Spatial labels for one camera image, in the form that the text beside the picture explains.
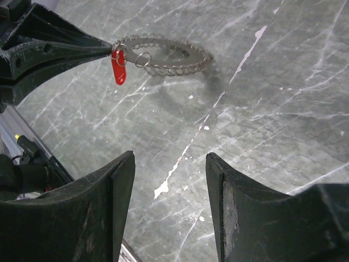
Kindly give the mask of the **red key tag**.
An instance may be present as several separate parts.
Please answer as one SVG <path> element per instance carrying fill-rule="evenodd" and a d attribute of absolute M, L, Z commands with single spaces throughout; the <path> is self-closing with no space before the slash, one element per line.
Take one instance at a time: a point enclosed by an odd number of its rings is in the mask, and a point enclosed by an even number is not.
<path fill-rule="evenodd" d="M 116 84 L 124 84 L 127 74 L 125 67 L 124 52 L 122 49 L 114 50 L 112 52 L 111 63 Z"/>

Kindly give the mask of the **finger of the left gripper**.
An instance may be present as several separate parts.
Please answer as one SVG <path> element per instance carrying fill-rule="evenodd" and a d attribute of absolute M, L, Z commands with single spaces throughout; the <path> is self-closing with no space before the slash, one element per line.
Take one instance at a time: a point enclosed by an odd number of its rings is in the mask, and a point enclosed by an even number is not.
<path fill-rule="evenodd" d="M 106 57 L 111 50 L 112 45 L 105 41 L 94 41 L 92 45 L 39 41 L 1 50 L 1 103 L 18 105 L 49 79 Z"/>
<path fill-rule="evenodd" d="M 111 44 L 91 36 L 47 7 L 32 2 L 5 3 L 5 48 L 28 41 L 52 42 L 79 48 L 110 49 Z"/>

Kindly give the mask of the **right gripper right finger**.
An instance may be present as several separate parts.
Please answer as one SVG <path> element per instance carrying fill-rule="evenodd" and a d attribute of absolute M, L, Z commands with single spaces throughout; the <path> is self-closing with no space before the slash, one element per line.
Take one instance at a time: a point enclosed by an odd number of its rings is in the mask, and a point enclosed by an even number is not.
<path fill-rule="evenodd" d="M 291 196 L 215 153 L 206 156 L 206 180 L 220 261 L 348 261 L 348 184 Z"/>

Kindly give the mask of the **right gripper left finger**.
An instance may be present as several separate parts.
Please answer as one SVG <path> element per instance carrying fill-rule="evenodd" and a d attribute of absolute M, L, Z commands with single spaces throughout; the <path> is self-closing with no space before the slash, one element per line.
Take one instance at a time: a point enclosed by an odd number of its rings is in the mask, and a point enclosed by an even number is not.
<path fill-rule="evenodd" d="M 135 177 L 126 151 L 35 199 L 1 202 L 1 261 L 117 261 Z"/>

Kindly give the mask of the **metal disc with keyrings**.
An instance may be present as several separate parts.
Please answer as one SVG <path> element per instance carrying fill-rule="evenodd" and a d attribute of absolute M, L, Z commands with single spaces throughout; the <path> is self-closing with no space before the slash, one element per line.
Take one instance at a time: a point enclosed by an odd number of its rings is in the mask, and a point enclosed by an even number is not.
<path fill-rule="evenodd" d="M 168 39 L 161 34 L 131 35 L 117 40 L 114 50 L 122 49 L 125 65 L 134 64 L 156 76 L 184 76 L 204 70 L 213 55 L 187 39 Z"/>

